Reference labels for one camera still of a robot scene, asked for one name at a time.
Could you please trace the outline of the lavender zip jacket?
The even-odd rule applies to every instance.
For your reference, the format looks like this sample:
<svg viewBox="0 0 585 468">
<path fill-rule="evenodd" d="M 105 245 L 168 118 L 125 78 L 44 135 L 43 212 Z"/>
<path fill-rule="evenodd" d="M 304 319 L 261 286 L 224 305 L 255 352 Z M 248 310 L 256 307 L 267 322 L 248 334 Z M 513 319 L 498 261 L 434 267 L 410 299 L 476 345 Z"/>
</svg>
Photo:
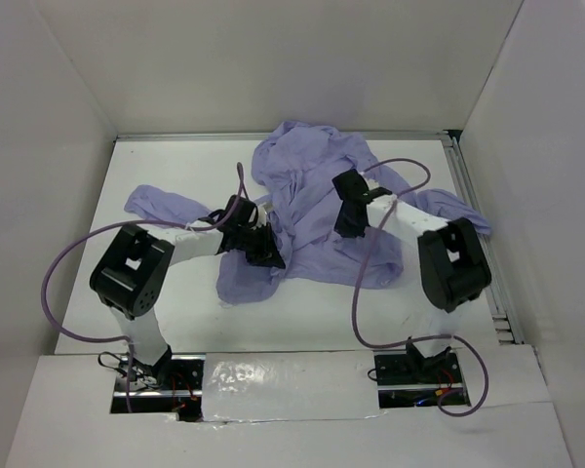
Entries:
<svg viewBox="0 0 585 468">
<path fill-rule="evenodd" d="M 369 237 L 344 239 L 333 229 L 341 202 L 332 180 L 349 169 L 369 170 L 372 179 L 430 215 L 472 222 L 470 208 L 451 193 L 412 192 L 397 172 L 378 166 L 361 135 L 285 121 L 255 149 L 251 174 L 267 191 L 260 200 L 272 203 L 269 220 L 286 267 L 266 271 L 249 265 L 239 252 L 224 254 L 216 281 L 222 301 L 263 301 L 285 279 L 352 286 L 362 274 L 363 288 L 379 290 L 401 276 L 404 264 L 398 239 L 381 234 L 370 251 Z"/>
</svg>

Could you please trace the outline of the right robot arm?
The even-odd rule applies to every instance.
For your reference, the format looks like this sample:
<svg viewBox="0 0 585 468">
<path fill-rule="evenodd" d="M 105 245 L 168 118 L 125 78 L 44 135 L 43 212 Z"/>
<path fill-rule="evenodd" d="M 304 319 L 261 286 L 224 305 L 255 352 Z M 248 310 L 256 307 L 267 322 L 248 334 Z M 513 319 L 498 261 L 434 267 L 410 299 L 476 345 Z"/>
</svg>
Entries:
<svg viewBox="0 0 585 468">
<path fill-rule="evenodd" d="M 358 327 L 357 306 L 363 276 L 354 287 L 352 326 L 361 344 L 373 350 L 406 346 L 406 370 L 417 382 L 429 381 L 440 369 L 439 356 L 448 350 L 460 321 L 458 308 L 479 298 L 491 283 L 491 272 L 474 224 L 465 217 L 448 220 L 407 203 L 385 187 L 370 182 L 355 170 L 337 175 L 332 184 L 341 201 L 334 225 L 343 238 L 370 233 L 373 251 L 381 234 L 389 234 L 415 249 L 421 288 L 434 308 L 423 335 L 402 342 L 371 344 Z"/>
</svg>

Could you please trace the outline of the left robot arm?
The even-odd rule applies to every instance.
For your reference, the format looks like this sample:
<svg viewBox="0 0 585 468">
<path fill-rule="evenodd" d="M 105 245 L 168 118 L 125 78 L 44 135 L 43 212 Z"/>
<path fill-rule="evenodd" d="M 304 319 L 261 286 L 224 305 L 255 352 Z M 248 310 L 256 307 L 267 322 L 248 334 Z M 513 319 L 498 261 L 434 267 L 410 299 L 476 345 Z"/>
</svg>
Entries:
<svg viewBox="0 0 585 468">
<path fill-rule="evenodd" d="M 90 288 L 128 337 L 134 372 L 148 387 L 163 388 L 173 377 L 172 348 L 154 312 L 169 268 L 228 252 L 239 252 L 249 265 L 266 271 L 286 267 L 266 209 L 236 195 L 225 208 L 192 223 L 122 226 L 95 267 Z"/>
</svg>

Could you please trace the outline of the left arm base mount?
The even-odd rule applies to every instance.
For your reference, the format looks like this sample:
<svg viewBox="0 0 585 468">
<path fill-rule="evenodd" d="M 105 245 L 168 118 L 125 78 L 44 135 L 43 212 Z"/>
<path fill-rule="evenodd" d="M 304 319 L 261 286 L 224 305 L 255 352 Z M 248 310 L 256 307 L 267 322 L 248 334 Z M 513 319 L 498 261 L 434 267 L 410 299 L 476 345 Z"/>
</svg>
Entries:
<svg viewBox="0 0 585 468">
<path fill-rule="evenodd" d="M 126 355 L 104 351 L 97 364 L 115 374 L 111 413 L 169 413 L 183 422 L 202 420 L 204 356 L 174 356 L 158 380 L 137 363 L 128 370 Z"/>
</svg>

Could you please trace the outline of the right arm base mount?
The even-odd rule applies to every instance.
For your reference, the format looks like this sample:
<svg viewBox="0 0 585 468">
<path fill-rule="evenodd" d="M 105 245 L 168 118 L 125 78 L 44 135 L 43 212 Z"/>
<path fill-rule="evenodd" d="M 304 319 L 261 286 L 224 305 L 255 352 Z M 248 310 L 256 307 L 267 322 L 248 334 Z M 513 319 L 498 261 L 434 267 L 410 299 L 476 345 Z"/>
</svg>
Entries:
<svg viewBox="0 0 585 468">
<path fill-rule="evenodd" d="M 376 384 L 381 409 L 469 406 L 456 353 L 447 347 L 426 358 L 415 344 L 393 351 L 375 351 L 367 377 Z"/>
</svg>

